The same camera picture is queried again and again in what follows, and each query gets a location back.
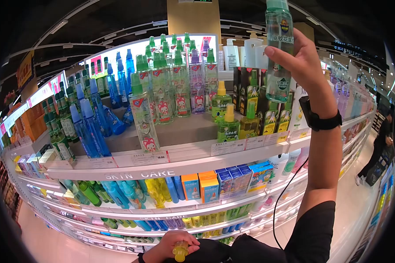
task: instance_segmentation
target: store aisle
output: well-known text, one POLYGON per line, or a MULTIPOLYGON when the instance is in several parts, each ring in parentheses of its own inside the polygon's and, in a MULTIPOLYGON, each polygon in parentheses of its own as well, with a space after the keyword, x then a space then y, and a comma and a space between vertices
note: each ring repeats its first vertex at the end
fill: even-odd
MULTIPOLYGON (((358 160, 353 163, 352 167, 338 182, 334 235, 329 263, 343 263, 347 260, 360 240, 372 215, 379 191, 379 183, 376 183, 373 187, 369 185, 357 186, 354 177, 369 161, 373 152, 375 137, 376 132, 372 129, 358 160)), ((278 242, 283 248, 291 237, 295 223, 296 219, 293 219, 275 230, 278 242)), ((272 231, 259 236, 257 239, 270 246, 278 247, 272 231)))
MULTIPOLYGON (((358 160, 338 182, 330 263, 342 263, 347 260, 363 234, 374 209, 379 183, 376 183, 374 187, 364 185, 358 187, 354 176, 369 161, 375 136, 374 132, 369 135, 358 160)), ((50 229, 41 218, 35 217, 25 203, 22 204, 18 222, 22 228, 22 239, 25 245, 39 263, 60 263, 68 258, 76 262, 126 263, 136 258, 136 255, 84 245, 50 229)), ((282 247, 287 244, 295 222, 296 219, 293 219, 275 230, 282 247)), ((259 236, 258 240, 278 247, 272 231, 259 236)))

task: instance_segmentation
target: yellow spray bottle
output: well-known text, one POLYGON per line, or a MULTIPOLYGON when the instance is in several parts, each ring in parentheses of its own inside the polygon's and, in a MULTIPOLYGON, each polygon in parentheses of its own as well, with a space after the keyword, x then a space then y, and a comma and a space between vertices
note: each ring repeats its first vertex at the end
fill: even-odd
POLYGON ((178 241, 173 249, 174 259, 177 262, 183 262, 189 254, 189 244, 187 241, 178 241))

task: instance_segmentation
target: wrist strap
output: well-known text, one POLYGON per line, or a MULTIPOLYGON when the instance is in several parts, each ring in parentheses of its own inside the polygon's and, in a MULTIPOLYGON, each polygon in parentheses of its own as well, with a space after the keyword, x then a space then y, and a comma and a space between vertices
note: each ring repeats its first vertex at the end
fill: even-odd
POLYGON ((144 256, 143 253, 139 253, 139 254, 138 254, 139 263, 146 263, 145 260, 143 259, 143 256, 144 256))

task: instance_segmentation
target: human arm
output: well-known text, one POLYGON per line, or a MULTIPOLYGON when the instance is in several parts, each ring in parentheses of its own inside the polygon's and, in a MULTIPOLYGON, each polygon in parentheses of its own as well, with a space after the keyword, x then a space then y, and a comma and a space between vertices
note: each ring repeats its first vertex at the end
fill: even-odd
POLYGON ((171 230, 163 236, 158 245, 143 254, 143 260, 145 263, 161 263, 167 258, 173 258, 173 248, 178 241, 187 241, 189 254, 199 249, 200 242, 187 231, 171 230))
MULTIPOLYGON (((337 114, 336 100, 331 92, 316 51, 315 44, 294 29, 295 57, 274 47, 266 55, 291 72, 291 76, 308 93, 312 112, 321 119, 337 114)), ((325 201, 335 201, 342 160, 341 128, 312 131, 309 151, 308 183, 297 220, 310 208, 325 201)))

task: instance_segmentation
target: black cable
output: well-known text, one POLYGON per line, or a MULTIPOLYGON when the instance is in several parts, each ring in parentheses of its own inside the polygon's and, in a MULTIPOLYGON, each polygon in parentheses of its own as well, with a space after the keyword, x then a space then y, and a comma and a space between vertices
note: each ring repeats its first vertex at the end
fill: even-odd
POLYGON ((278 239, 276 239, 276 235, 275 235, 275 211, 276 211, 276 206, 278 204, 279 198, 281 198, 282 194, 285 192, 285 190, 287 189, 287 187, 290 185, 291 181, 293 181, 294 177, 296 176, 296 174, 299 173, 300 169, 306 164, 307 160, 309 160, 309 157, 307 157, 307 159, 304 161, 304 163, 300 166, 300 168, 296 171, 296 173, 293 175, 293 177, 291 178, 291 180, 288 182, 287 186, 284 188, 284 190, 282 190, 281 194, 278 196, 277 202, 275 202, 275 206, 274 206, 274 215, 273 215, 273 221, 272 221, 272 227, 273 227, 273 232, 274 232, 274 238, 275 241, 277 242, 278 246, 280 249, 284 250, 282 248, 281 245, 279 245, 278 239))

